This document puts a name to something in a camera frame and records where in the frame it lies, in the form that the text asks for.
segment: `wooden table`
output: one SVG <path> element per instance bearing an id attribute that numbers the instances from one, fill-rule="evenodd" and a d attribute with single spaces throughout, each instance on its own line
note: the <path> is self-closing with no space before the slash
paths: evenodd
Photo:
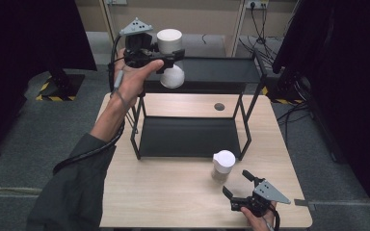
<path id="1" fill-rule="evenodd" d="M 251 98 L 244 96 L 245 106 L 249 106 Z M 107 94 L 100 112 L 108 99 Z M 145 96 L 148 114 L 164 116 L 225 116 L 233 113 L 236 100 L 237 95 L 221 94 L 148 93 Z M 218 102 L 225 105 L 223 111 L 214 109 Z M 253 183 L 242 175 L 243 169 L 266 178 L 292 201 L 290 205 L 277 205 L 280 227 L 309 227 L 312 218 L 308 208 L 294 204 L 294 199 L 303 200 L 304 195 L 265 96 L 259 96 L 249 126 L 252 143 L 243 161 L 236 162 L 225 186 L 234 196 L 246 197 L 251 195 Z M 244 143 L 242 123 L 237 123 L 237 128 L 240 143 Z M 212 180 L 212 159 L 143 157 L 137 160 L 130 134 L 131 128 L 126 123 L 105 182 L 101 227 L 248 227 L 242 213 L 230 210 L 229 200 L 222 193 L 223 185 Z"/>

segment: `right hand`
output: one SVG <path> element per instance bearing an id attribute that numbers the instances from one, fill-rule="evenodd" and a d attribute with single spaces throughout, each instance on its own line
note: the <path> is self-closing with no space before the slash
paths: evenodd
<path id="1" fill-rule="evenodd" d="M 277 203 L 275 201 L 272 201 L 274 208 L 276 208 L 276 204 Z M 252 227 L 253 231 L 269 231 L 269 227 L 267 227 L 266 222 L 274 227 L 275 216 L 270 210 L 267 210 L 266 214 L 262 218 L 257 218 L 249 209 L 245 207 L 242 207 L 240 211 L 248 219 L 249 225 Z"/>

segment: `wall outlet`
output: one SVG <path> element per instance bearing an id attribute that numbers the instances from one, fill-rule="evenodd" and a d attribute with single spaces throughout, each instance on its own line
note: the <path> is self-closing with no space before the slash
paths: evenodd
<path id="1" fill-rule="evenodd" d="M 246 4 L 247 9 L 251 9 L 251 3 L 254 3 L 254 10 L 267 9 L 269 7 L 269 0 L 253 0 Z"/>

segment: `left hand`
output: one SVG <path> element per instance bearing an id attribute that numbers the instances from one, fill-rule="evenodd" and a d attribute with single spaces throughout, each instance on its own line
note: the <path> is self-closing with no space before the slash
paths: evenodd
<path id="1" fill-rule="evenodd" d="M 118 54 L 118 59 L 124 55 L 124 49 L 121 49 Z M 124 71 L 119 92 L 122 98 L 127 102 L 129 107 L 132 107 L 137 102 L 137 96 L 143 91 L 144 80 L 154 71 L 157 71 L 164 65 L 162 60 L 152 61 L 141 68 L 133 68 L 125 64 L 124 59 L 120 59 L 115 64 L 114 81 L 120 70 Z"/>

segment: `dark sleeve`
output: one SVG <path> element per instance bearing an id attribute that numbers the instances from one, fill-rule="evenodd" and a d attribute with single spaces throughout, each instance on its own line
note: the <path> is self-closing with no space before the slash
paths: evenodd
<path id="1" fill-rule="evenodd" d="M 86 134 L 71 156 L 104 146 Z M 104 179 L 116 147 L 62 168 L 43 188 L 26 230 L 98 230 L 102 216 Z"/>

